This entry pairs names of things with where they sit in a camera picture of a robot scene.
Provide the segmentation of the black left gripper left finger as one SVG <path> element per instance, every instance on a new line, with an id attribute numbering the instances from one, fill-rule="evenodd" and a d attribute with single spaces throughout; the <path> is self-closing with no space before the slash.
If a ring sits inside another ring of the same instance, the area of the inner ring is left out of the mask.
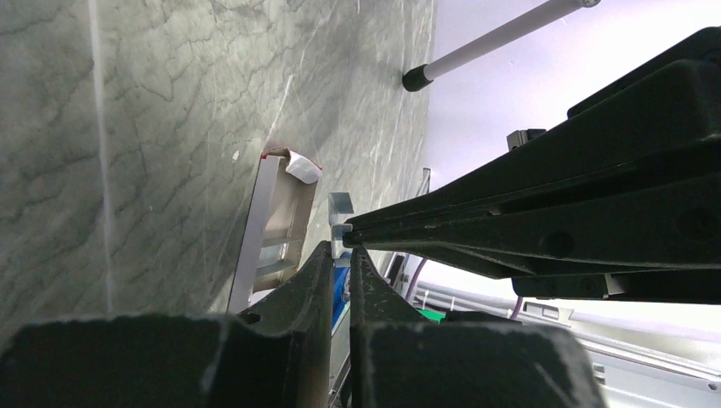
<path id="1" fill-rule="evenodd" d="M 333 262 L 320 242 L 239 314 L 137 314 L 22 326 L 1 355 L 4 407 L 325 407 Z"/>

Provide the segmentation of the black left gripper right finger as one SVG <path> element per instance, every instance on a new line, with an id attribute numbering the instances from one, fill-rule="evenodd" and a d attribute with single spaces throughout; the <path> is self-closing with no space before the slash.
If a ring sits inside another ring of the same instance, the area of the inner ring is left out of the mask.
<path id="1" fill-rule="evenodd" d="M 355 407 L 603 407 L 590 359 L 567 330 L 513 322 L 437 323 L 378 273 L 350 267 Z"/>

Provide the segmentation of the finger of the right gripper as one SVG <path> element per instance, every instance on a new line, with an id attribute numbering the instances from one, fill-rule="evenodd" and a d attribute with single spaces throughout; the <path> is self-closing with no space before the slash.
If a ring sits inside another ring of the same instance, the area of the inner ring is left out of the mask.
<path id="1" fill-rule="evenodd" d="M 720 30 L 685 38 L 567 119 L 446 186 L 351 219 L 355 231 L 586 200 L 720 169 Z"/>
<path id="2" fill-rule="evenodd" d="M 720 301 L 720 177 L 503 215 L 451 215 L 355 225 L 348 247 L 409 252 L 534 298 Z"/>

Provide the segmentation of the silver staple strip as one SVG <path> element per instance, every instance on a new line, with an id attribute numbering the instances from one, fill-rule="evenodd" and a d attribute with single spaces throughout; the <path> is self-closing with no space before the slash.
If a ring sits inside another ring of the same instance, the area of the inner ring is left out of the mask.
<path id="1" fill-rule="evenodd" d="M 336 267 L 350 266 L 349 258 L 344 258 L 343 235 L 352 230 L 346 222 L 355 213 L 348 192 L 331 192 L 328 197 L 328 223 L 331 231 L 331 254 Z"/>

